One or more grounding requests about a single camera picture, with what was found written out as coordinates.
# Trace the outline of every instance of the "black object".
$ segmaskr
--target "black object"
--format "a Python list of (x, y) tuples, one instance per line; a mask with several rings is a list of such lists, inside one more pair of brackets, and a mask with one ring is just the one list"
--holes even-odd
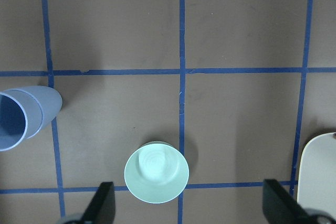
[(336, 224), (325, 215), (310, 216), (275, 179), (265, 179), (263, 212), (270, 224)]
[(113, 182), (103, 182), (82, 218), (65, 224), (112, 224), (116, 215), (115, 203)]

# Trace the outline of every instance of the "gray floor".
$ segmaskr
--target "gray floor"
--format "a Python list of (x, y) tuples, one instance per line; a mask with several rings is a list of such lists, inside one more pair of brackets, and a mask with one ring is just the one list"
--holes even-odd
[[(49, 126), (0, 153), (1, 223), (54, 223), (60, 204), (67, 215), (83, 212), (90, 188), (109, 180), (119, 188), (116, 224), (266, 223), (260, 182), (275, 178), (289, 189), (297, 125), (298, 159), (314, 134), (336, 131), (336, 2), (313, 0), (307, 34), (307, 0), (185, 0), (180, 44), (180, 1), (48, 0), (55, 89), (64, 100), (58, 143)], [(0, 10), (0, 90), (47, 86), (41, 0), (0, 0)], [(180, 45), (191, 169), (183, 208), (178, 199), (151, 205), (123, 190), (126, 161), (143, 143), (179, 148)], [(88, 188), (59, 194), (60, 180)]]

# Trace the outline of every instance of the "cup opening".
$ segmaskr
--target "cup opening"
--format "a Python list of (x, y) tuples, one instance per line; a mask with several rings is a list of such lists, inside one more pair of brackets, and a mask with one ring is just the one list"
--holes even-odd
[(13, 99), (0, 94), (0, 151), (15, 146), (26, 129), (26, 118)]

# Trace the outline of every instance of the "cup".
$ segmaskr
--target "cup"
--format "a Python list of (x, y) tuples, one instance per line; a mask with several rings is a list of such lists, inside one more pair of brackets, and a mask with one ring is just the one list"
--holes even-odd
[(45, 86), (0, 92), (0, 151), (35, 136), (56, 117), (61, 107), (60, 94)]
[(172, 145), (153, 141), (131, 155), (125, 166), (124, 179), (136, 198), (160, 204), (173, 200), (184, 190), (189, 167), (184, 156)]

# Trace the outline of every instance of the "mint green bowl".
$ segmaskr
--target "mint green bowl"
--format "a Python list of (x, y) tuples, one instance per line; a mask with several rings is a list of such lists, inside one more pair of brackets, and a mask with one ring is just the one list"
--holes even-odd
[(124, 178), (136, 198), (153, 204), (176, 198), (189, 179), (184, 156), (166, 142), (154, 141), (137, 149), (128, 159)]

